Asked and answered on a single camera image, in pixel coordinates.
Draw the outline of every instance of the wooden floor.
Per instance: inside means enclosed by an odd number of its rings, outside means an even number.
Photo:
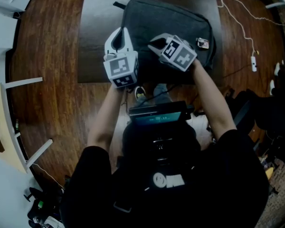
[[[241,0],[258,17],[272,19],[264,4],[258,0]],[[224,83],[236,92],[247,88],[259,96],[269,95],[268,83],[273,78],[275,63],[284,59],[280,28],[267,21],[254,20],[244,8],[232,0],[225,0],[230,11],[243,23],[248,36],[255,40],[259,73],[253,73],[250,64],[251,42],[243,39],[241,27],[219,9],[223,31],[224,75],[241,67],[240,72],[225,77]],[[21,139],[28,157],[49,138],[54,143],[37,163],[64,184],[64,175],[72,175],[78,158],[86,146],[89,125],[109,88],[108,84],[77,83],[78,29],[83,0],[32,0],[23,14],[18,47],[10,64],[10,80],[44,78],[44,82],[13,88],[13,111],[19,119]],[[175,88],[174,100],[189,103],[195,97],[194,86]],[[133,96],[129,97],[129,106]],[[121,137],[129,118],[125,106],[111,146],[112,169],[119,155]],[[199,141],[207,143],[207,120],[194,118],[190,122],[196,129]],[[255,141],[264,133],[255,128],[250,136]],[[34,166],[36,172],[42,172]]]

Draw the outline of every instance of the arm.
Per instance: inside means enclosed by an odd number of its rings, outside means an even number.
[[[123,94],[123,90],[110,87],[95,121],[90,127],[88,146],[98,146],[109,152]]]
[[[192,65],[193,79],[197,86],[201,104],[217,140],[227,131],[236,129],[229,107],[200,61]]]

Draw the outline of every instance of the shoe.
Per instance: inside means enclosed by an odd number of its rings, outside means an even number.
[[[278,73],[280,71],[280,63],[277,63],[275,67],[275,76],[278,76]]]
[[[271,91],[275,88],[275,82],[273,81],[273,79],[270,81],[269,84],[269,94],[272,95]]]
[[[144,88],[141,87],[141,86],[137,86],[137,87],[135,88],[134,93],[135,93],[135,98],[136,98],[136,99],[138,99],[139,97],[142,97],[142,96],[145,96],[145,95],[146,95],[146,92],[145,92]]]

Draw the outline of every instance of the person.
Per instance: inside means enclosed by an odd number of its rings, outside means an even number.
[[[267,202],[268,180],[252,141],[237,130],[224,97],[197,59],[190,71],[217,144],[196,151],[199,147],[194,141],[195,132],[186,129],[182,134],[180,130],[186,123],[169,125],[165,130],[179,135],[172,148],[175,155],[183,150],[189,154],[180,155],[184,163],[178,158],[167,165],[169,174],[165,176],[158,174],[163,167],[152,162],[147,145],[148,134],[155,134],[160,127],[135,129],[138,132],[133,133],[130,124],[123,134],[124,144],[125,138],[131,139],[126,139],[123,164],[112,175],[108,153],[123,91],[111,87],[61,201],[60,214],[66,228],[105,224],[256,225]],[[159,85],[156,90],[162,92],[163,87]],[[144,90],[138,88],[136,96],[141,104]],[[169,95],[161,100],[170,101]],[[165,186],[166,179],[176,177],[179,185]]]

